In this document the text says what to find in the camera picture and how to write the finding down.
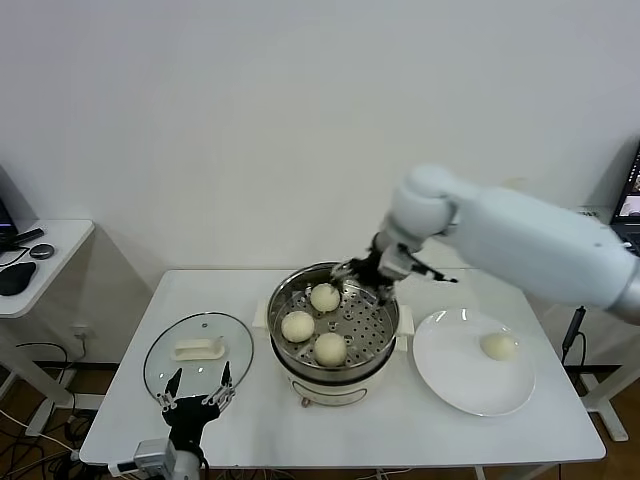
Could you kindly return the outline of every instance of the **computer mouse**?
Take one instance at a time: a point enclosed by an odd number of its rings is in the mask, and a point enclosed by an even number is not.
[[[53,257],[56,249],[53,248],[53,245],[49,245],[48,243],[40,243],[31,247],[29,250],[29,255],[31,258],[35,258],[36,260],[46,260],[47,258]]]
[[[29,286],[36,271],[34,262],[11,265],[0,272],[0,295],[10,297],[22,293]]]

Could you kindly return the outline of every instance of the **laptop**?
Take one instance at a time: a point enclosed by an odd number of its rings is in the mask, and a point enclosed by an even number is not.
[[[611,229],[635,255],[640,256],[640,146],[631,165],[618,204],[611,218]]]

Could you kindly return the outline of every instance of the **white plate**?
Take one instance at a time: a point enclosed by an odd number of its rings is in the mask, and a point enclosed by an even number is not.
[[[497,361],[480,347],[489,333],[511,330],[475,310],[434,313],[418,327],[413,357],[427,385],[445,402],[474,415],[498,416],[521,408],[533,393],[536,375],[522,342],[515,358]]]

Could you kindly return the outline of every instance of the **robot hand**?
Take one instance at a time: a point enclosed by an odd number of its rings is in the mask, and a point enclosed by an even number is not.
[[[468,264],[554,303],[592,305],[640,324],[640,260],[606,225],[504,188],[480,188],[421,166],[396,188],[369,256],[334,270],[382,297],[409,274],[432,273],[413,254],[429,238]]]
[[[164,394],[158,394],[162,417],[171,427],[169,437],[140,442],[132,461],[109,465],[114,477],[142,471],[148,478],[198,480],[202,464],[208,471],[200,440],[204,426],[220,417],[236,393],[229,362],[224,366],[220,386],[210,395],[176,398],[181,377],[179,368],[167,382]]]
[[[158,394],[162,417],[171,427],[169,439],[176,450],[202,455],[200,440],[204,426],[220,417],[229,406],[236,391],[231,381],[229,362],[225,364],[220,386],[209,395],[197,395],[176,399],[182,369],[167,382],[164,394]]]

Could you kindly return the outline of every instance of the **monitor screen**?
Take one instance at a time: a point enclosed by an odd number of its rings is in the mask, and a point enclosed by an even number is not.
[[[631,165],[612,221],[640,223],[640,150]]]

